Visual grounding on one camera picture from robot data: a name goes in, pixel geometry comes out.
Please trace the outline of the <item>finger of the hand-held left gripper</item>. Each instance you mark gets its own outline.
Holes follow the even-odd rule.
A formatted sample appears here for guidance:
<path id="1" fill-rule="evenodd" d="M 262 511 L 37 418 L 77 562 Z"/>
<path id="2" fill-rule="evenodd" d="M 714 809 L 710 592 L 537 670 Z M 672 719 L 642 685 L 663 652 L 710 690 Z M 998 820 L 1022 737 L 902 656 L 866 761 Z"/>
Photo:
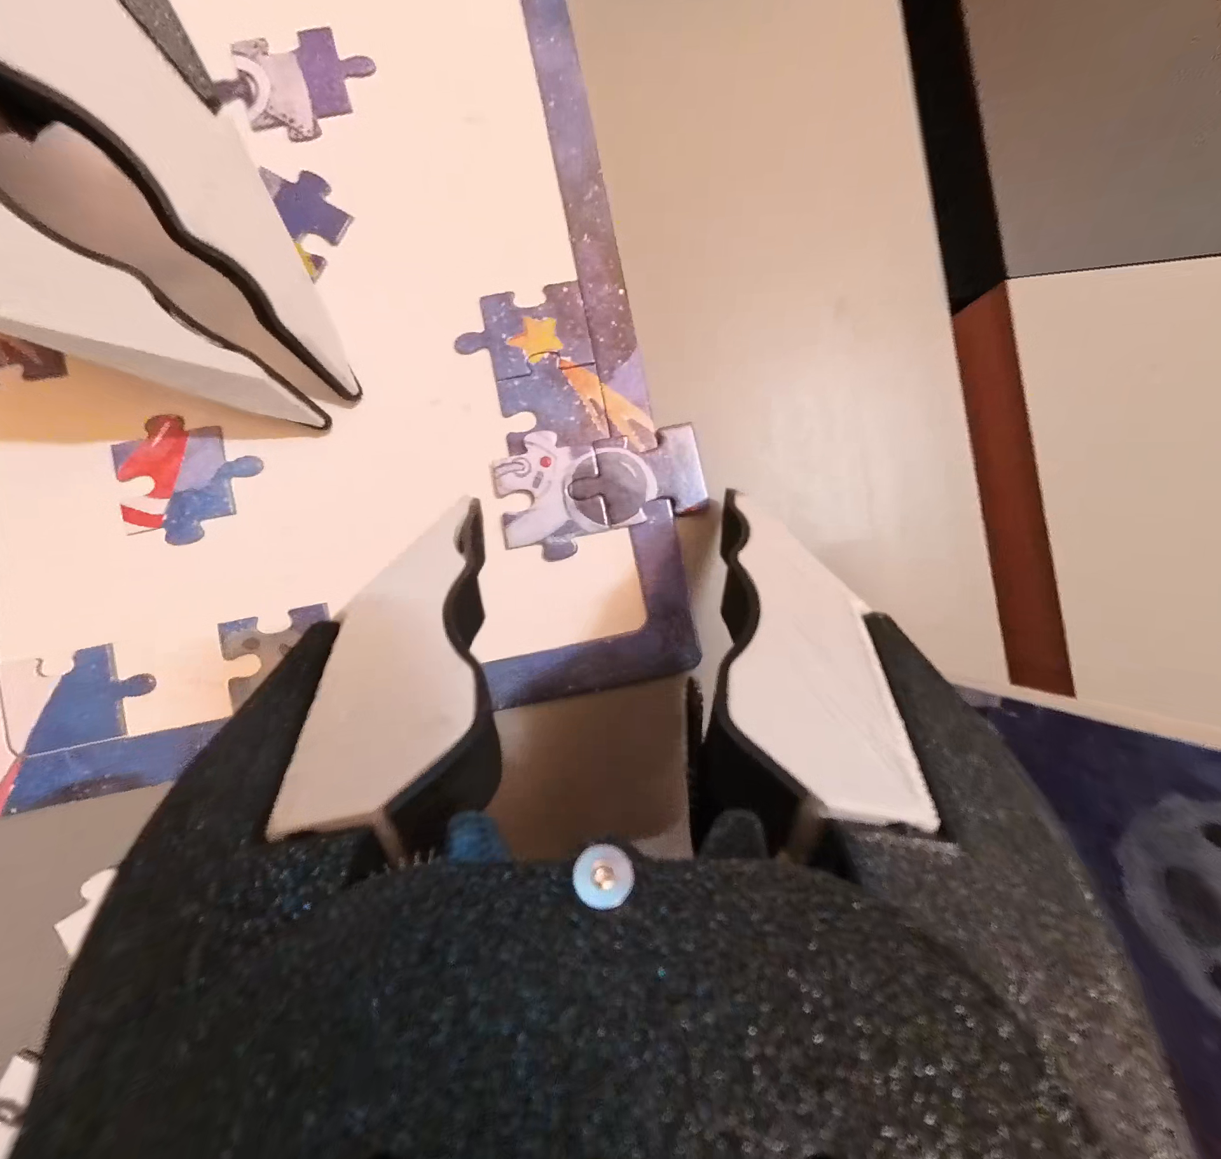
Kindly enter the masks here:
<path id="1" fill-rule="evenodd" d="M 3 332 L 240 411 L 326 430 L 319 385 L 240 289 L 62 122 L 2 132 Z"/>
<path id="2" fill-rule="evenodd" d="M 359 402 L 341 336 L 231 118 L 119 0 L 3 0 L 3 122 L 62 122 L 143 190 L 171 237 L 228 276 L 319 392 Z"/>

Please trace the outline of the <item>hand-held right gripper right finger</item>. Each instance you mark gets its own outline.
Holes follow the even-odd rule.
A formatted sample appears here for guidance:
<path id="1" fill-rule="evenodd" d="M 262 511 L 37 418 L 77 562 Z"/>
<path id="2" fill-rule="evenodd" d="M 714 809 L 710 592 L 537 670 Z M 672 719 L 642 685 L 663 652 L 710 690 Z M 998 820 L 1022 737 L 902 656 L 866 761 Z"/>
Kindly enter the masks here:
<path id="1" fill-rule="evenodd" d="M 936 836 L 870 606 L 740 490 L 725 494 L 721 557 L 731 645 L 690 760 L 695 850 L 729 813 L 755 817 L 770 856 L 814 856 L 830 822 Z"/>

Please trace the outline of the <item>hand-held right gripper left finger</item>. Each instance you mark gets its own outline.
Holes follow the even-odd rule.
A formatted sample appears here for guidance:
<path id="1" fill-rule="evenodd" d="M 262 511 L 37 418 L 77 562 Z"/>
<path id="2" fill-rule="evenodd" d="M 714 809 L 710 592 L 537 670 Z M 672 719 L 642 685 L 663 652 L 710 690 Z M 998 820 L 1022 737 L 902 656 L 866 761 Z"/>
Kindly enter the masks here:
<path id="1" fill-rule="evenodd" d="M 481 505 L 464 497 L 344 606 L 267 839 L 364 828 L 387 859 L 440 848 L 502 777 L 484 622 Z"/>

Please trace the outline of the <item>small grey robot puzzle piece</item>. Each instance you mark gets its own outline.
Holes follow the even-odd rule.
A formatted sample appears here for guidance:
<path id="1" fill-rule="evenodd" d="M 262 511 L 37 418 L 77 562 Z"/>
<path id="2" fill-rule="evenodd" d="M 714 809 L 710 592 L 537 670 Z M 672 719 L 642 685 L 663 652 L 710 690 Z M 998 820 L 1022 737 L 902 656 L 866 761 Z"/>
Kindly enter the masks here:
<path id="1" fill-rule="evenodd" d="M 554 430 L 511 434 L 518 449 L 492 464 L 496 497 L 526 494 L 528 508 L 502 516 L 503 538 L 511 550 L 539 546 L 548 562 L 577 553 L 575 540 L 601 534 L 601 500 L 581 501 L 570 493 L 577 475 L 594 476 L 596 455 L 590 445 L 567 446 Z"/>

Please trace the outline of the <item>astronaut helmet puzzle piece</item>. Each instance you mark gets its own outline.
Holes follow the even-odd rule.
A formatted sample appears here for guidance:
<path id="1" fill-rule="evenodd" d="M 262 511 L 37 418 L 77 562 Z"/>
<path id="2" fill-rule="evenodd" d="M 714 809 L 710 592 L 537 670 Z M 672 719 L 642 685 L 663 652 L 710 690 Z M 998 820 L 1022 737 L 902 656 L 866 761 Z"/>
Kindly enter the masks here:
<path id="1" fill-rule="evenodd" d="M 673 513 L 705 511 L 710 493 L 691 422 L 658 429 L 656 446 L 631 448 L 626 438 L 592 446 L 573 468 L 566 496 L 573 511 L 596 527 L 627 527 L 645 521 L 650 502 L 663 500 Z"/>

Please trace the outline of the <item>blue space puzzle tray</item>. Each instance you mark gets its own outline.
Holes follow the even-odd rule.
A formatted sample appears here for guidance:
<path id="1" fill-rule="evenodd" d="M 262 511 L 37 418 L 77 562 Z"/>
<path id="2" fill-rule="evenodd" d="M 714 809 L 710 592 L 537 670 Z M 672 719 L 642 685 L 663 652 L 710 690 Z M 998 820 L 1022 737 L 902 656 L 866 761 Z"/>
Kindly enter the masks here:
<path id="1" fill-rule="evenodd" d="M 566 0 L 3 0 L 3 816 L 173 780 L 465 497 L 498 709 L 699 662 Z"/>

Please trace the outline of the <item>pile of puzzle pieces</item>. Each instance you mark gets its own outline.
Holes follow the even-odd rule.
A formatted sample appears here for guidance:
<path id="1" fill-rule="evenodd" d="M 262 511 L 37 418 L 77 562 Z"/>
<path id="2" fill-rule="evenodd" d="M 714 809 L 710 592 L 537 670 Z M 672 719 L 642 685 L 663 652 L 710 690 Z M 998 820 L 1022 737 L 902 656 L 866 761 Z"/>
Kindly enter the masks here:
<path id="1" fill-rule="evenodd" d="M 105 896 L 115 882 L 117 867 L 111 866 L 96 871 L 79 888 L 82 904 L 71 914 L 53 925 L 56 938 L 66 949 L 67 968 L 71 969 L 85 940 L 97 916 Z M 41 1061 L 38 1046 L 23 1044 L 17 1048 L 2 1077 L 2 1151 L 8 1156 L 25 1122 L 29 1102 Z"/>

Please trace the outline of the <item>black desk panel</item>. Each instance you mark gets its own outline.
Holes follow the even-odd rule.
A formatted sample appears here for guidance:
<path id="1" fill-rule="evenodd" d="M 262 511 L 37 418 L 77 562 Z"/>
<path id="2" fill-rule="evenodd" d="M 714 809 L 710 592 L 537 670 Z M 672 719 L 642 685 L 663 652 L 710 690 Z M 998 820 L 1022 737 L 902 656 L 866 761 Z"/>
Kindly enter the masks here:
<path id="1" fill-rule="evenodd" d="M 1219 0 L 961 0 L 1009 275 L 1219 254 Z"/>

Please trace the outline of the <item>purple grey banded puzzle piece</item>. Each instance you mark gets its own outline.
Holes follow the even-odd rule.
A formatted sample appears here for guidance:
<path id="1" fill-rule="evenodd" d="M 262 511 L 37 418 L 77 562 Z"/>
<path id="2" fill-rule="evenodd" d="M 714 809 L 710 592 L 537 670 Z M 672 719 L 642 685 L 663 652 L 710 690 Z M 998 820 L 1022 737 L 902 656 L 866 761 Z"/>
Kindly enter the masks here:
<path id="1" fill-rule="evenodd" d="M 235 72 L 213 84 L 221 103 L 241 102 L 254 131 L 284 129 L 292 143 L 314 141 L 326 118 L 352 114 L 348 83 L 374 76 L 365 54 L 341 56 L 330 27 L 297 31 L 297 46 L 273 52 L 267 38 L 231 45 Z"/>

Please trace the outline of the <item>illustrated puzzle box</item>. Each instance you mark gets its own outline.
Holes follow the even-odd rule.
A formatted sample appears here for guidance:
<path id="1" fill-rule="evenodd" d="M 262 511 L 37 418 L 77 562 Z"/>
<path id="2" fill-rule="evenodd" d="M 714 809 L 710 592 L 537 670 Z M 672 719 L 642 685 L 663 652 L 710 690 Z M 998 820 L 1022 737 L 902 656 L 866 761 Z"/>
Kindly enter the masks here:
<path id="1" fill-rule="evenodd" d="M 1220 1153 L 1220 754 L 962 689 L 1058 813 L 1127 945 L 1201 1156 Z"/>

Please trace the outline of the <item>orange comet puzzle piece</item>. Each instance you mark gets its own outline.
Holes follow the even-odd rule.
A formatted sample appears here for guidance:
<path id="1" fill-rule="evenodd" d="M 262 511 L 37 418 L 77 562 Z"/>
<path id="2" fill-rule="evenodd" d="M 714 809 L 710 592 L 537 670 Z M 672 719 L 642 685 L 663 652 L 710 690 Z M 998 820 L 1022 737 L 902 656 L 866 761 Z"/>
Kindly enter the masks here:
<path id="1" fill-rule="evenodd" d="M 588 303 L 577 280 L 544 287 L 521 306 L 511 293 L 480 298 L 483 327 L 459 335 L 458 354 L 487 354 L 506 417 L 530 412 L 534 430 L 562 446 L 588 449 L 620 438 L 631 449 L 657 445 L 657 425 L 627 291 L 612 286 Z"/>

